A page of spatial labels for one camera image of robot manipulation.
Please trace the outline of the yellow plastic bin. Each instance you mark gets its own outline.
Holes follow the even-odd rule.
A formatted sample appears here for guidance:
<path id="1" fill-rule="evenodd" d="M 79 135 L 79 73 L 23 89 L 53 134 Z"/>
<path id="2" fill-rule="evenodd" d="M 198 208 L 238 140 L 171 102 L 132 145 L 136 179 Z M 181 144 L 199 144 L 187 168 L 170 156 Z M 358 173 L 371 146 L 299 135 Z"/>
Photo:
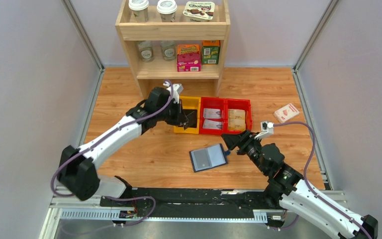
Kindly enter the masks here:
<path id="1" fill-rule="evenodd" d="M 197 110 L 198 120 L 197 120 L 197 128 L 188 128 L 183 129 L 182 127 L 174 126 L 174 133 L 189 133 L 189 134 L 199 134 L 199 123 L 200 123 L 200 100 L 201 97 L 189 97 L 189 96 L 180 96 L 182 100 L 183 110 L 184 109 L 194 109 Z"/>

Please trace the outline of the blue leather card holder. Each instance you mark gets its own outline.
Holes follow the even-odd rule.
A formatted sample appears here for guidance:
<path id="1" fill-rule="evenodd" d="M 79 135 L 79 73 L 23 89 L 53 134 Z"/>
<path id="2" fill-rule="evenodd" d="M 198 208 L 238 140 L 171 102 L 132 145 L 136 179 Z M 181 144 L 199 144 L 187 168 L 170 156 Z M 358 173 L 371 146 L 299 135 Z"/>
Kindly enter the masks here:
<path id="1" fill-rule="evenodd" d="M 195 173 L 228 164 L 230 150 L 224 149 L 221 143 L 189 152 Z"/>

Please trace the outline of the red double plastic bin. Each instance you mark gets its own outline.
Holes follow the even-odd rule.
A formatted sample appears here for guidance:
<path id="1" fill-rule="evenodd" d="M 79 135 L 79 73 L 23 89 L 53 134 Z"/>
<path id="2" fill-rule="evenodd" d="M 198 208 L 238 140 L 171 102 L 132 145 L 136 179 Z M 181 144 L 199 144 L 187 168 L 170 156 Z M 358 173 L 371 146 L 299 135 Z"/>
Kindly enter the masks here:
<path id="1" fill-rule="evenodd" d="M 204 108 L 221 109 L 222 118 L 211 119 L 211 120 L 222 121 L 223 122 L 222 130 L 202 128 L 203 122 L 205 120 L 203 118 Z M 250 100 L 202 97 L 200 102 L 199 134 L 221 135 L 222 133 L 228 133 L 228 134 L 240 133 L 241 131 L 228 130 L 228 110 L 229 109 L 244 110 L 246 112 L 246 129 L 245 130 L 252 129 L 253 120 L 252 120 L 252 110 L 251 110 Z"/>

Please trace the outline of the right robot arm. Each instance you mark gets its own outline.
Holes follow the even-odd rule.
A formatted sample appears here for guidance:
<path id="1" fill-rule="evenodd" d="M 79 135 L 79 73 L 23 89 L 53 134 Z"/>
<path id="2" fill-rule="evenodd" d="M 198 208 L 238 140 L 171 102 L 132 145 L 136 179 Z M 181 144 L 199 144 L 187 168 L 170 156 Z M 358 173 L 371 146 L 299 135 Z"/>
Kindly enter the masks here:
<path id="1" fill-rule="evenodd" d="M 268 177 L 264 202 L 269 208 L 290 210 L 317 226 L 333 239 L 376 239 L 378 221 L 371 215 L 361 216 L 318 191 L 304 176 L 285 163 L 285 156 L 274 144 L 261 145 L 256 134 L 246 130 L 239 134 L 222 134 L 229 150 L 247 155 L 263 175 Z"/>

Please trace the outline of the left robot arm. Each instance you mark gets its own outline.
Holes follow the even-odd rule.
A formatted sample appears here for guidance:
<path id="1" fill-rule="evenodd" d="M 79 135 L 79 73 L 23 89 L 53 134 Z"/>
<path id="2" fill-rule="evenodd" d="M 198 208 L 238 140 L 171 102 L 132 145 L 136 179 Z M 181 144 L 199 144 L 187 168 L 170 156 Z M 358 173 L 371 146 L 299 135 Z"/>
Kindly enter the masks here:
<path id="1" fill-rule="evenodd" d="M 155 87 L 148 98 L 127 111 L 109 130 L 89 143 L 77 148 L 69 145 L 62 151 L 60 166 L 52 176 L 50 188 L 55 195 L 55 182 L 60 182 L 81 201 L 92 196 L 112 197 L 119 206 L 127 206 L 132 193 L 126 183 L 116 177 L 98 175 L 97 170 L 122 146 L 140 137 L 160 121 L 168 125 L 188 128 L 190 121 L 184 113 L 180 93 L 182 84 L 166 80 L 163 87 Z"/>

